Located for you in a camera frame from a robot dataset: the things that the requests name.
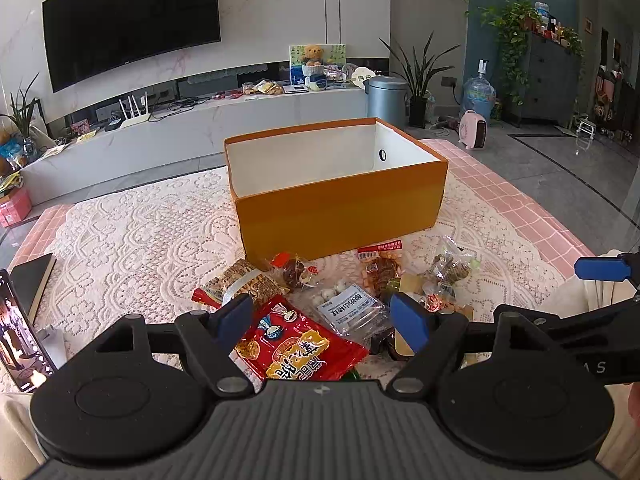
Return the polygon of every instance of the smartphone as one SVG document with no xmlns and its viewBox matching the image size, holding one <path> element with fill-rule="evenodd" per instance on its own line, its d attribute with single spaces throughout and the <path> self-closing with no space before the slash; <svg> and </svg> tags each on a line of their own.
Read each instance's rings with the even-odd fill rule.
<svg viewBox="0 0 640 480">
<path fill-rule="evenodd" d="M 56 371 L 18 304 L 6 269 L 0 269 L 0 361 L 21 392 L 32 392 Z"/>
</svg>

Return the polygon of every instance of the gray tile floor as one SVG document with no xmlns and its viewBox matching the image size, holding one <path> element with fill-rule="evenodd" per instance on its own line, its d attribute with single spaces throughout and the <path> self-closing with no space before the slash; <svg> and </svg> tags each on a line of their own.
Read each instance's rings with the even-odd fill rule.
<svg viewBox="0 0 640 480">
<path fill-rule="evenodd" d="M 435 138 L 410 128 L 417 138 Z M 444 137 L 458 142 L 458 134 Z M 609 139 L 588 149 L 547 125 L 493 123 L 484 150 L 469 151 L 561 221 L 595 254 L 629 251 L 640 242 L 638 158 Z"/>
<path fill-rule="evenodd" d="M 409 128 L 417 139 L 440 138 L 456 144 L 458 134 Z M 552 126 L 515 128 L 492 123 L 484 150 L 470 155 L 558 218 L 591 251 L 637 248 L 640 242 L 640 172 L 638 158 L 606 138 L 597 137 L 587 150 L 577 148 Z M 77 203 L 131 187 L 196 171 L 218 168 L 221 155 L 194 158 L 140 171 L 78 190 L 39 204 L 20 225 L 0 228 L 0 267 L 7 266 L 38 216 L 60 203 Z"/>
</svg>

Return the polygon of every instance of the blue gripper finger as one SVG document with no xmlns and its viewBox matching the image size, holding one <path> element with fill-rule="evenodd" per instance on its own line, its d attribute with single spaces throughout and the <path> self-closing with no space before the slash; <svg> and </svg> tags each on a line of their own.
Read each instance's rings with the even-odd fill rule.
<svg viewBox="0 0 640 480">
<path fill-rule="evenodd" d="M 620 258 L 578 258 L 574 271 L 581 280 L 623 282 L 631 277 L 631 267 Z"/>
</svg>

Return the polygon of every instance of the television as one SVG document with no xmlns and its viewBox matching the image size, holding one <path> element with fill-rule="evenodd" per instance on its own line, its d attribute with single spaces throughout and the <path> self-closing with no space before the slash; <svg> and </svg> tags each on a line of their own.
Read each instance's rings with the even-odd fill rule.
<svg viewBox="0 0 640 480">
<path fill-rule="evenodd" d="M 54 92 L 149 56 L 220 41 L 218 0 L 46 0 Z"/>
</svg>

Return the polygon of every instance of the gray dresser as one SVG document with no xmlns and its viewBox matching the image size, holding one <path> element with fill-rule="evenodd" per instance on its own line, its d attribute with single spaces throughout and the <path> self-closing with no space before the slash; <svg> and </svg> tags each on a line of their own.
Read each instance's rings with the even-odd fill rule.
<svg viewBox="0 0 640 480">
<path fill-rule="evenodd" d="M 522 120 L 555 121 L 566 126 L 574 111 L 578 93 L 581 58 L 562 45 L 527 34 L 529 49 L 522 59 L 522 69 L 529 84 L 524 89 L 524 104 L 517 106 L 503 97 L 503 118 L 520 125 Z"/>
</svg>

